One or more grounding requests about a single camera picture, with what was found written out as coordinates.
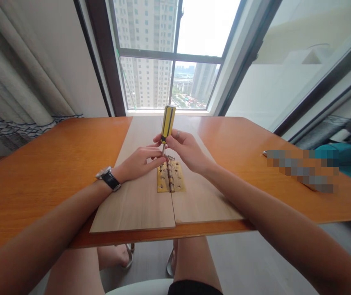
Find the brass hinge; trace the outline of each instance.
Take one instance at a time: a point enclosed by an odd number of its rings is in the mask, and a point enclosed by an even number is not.
[[[158,193],[186,192],[181,164],[168,157],[169,161],[157,168]]]

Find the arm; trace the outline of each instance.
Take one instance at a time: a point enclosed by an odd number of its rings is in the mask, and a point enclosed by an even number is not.
[[[161,156],[161,151],[154,146],[138,148],[125,162],[112,169],[114,177],[123,183],[159,167],[165,158],[147,163],[148,158]],[[112,189],[104,181],[97,180],[0,248],[0,294],[29,293],[111,193]]]
[[[321,294],[351,294],[351,255],[304,215],[206,157],[194,137],[166,139],[193,172],[203,175]]]

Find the hand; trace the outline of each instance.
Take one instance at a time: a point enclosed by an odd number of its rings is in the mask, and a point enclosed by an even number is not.
[[[161,158],[161,155],[162,151],[156,145],[139,147],[122,164],[114,167],[112,174],[120,183],[139,178],[166,162],[166,158]]]
[[[171,135],[166,138],[166,143],[170,149],[177,152],[191,171],[201,174],[213,164],[213,161],[204,155],[193,135],[183,131],[179,132],[178,137],[177,134],[178,130],[173,129]],[[161,137],[161,134],[155,136],[156,145],[154,146],[158,146]]]

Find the shorts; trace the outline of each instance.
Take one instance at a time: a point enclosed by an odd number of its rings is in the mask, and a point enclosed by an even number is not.
[[[183,280],[170,285],[168,295],[179,294],[204,294],[204,295],[223,295],[218,289],[199,281]]]

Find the yellow screwdriver handle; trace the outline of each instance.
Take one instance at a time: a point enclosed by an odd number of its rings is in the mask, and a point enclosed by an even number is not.
[[[175,106],[166,105],[164,108],[164,116],[163,116],[163,126],[162,126],[162,139],[161,142],[166,144],[167,136],[171,135],[172,124],[174,123],[175,117]]]

